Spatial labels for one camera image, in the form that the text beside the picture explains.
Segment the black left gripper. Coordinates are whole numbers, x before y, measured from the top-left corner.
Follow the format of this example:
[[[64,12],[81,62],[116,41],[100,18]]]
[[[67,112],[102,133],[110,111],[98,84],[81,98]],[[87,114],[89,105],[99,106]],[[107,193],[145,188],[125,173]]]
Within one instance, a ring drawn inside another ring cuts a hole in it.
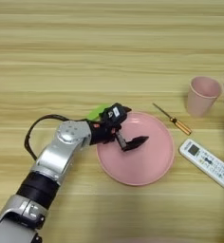
[[[123,109],[126,113],[132,111],[132,109],[127,106],[124,106]],[[126,141],[121,133],[118,132],[121,130],[120,125],[108,125],[106,122],[101,121],[89,121],[88,125],[91,131],[91,145],[109,143],[116,139],[122,151],[126,152],[140,147],[149,139],[148,136],[139,136],[130,141]]]

